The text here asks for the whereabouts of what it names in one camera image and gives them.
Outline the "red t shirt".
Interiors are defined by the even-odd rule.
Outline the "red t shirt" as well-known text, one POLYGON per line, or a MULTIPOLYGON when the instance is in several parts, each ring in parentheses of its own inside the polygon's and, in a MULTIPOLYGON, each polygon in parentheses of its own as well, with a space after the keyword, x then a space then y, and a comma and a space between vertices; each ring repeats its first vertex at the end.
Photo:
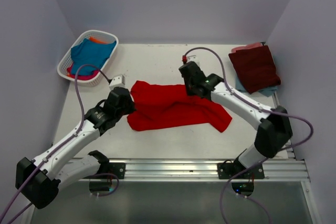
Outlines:
POLYGON ((197 96, 188 96, 185 86, 149 84, 137 81, 131 88, 135 112, 127 120, 135 131, 208 123, 224 132, 232 121, 219 104, 197 96))

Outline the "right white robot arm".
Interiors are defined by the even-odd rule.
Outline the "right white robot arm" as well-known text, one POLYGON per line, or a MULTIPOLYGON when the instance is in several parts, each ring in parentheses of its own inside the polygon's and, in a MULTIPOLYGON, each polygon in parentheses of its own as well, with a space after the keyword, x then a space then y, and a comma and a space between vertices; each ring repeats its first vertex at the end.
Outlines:
POLYGON ((273 158, 292 137, 292 129, 287 110, 281 106, 271 108, 243 95, 229 86, 216 74, 206 76, 200 67, 190 61, 179 68, 185 83, 187 95, 228 108, 256 131, 254 143, 244 150, 231 164, 223 164, 222 169, 231 176, 246 178, 256 163, 265 158, 273 158))

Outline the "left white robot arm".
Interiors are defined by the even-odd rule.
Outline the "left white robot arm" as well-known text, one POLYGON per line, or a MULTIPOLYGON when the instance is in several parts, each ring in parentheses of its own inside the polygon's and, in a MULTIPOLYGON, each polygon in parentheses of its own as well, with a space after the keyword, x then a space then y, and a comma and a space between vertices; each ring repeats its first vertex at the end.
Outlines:
POLYGON ((111 177, 108 158, 91 151, 82 159, 71 159, 89 143, 113 128, 120 119, 133 113, 135 105, 130 91, 113 88, 105 100, 88 110, 83 120, 62 140, 44 153, 29 160, 22 158, 16 166, 16 188, 38 209, 48 206, 59 191, 90 176, 111 177))

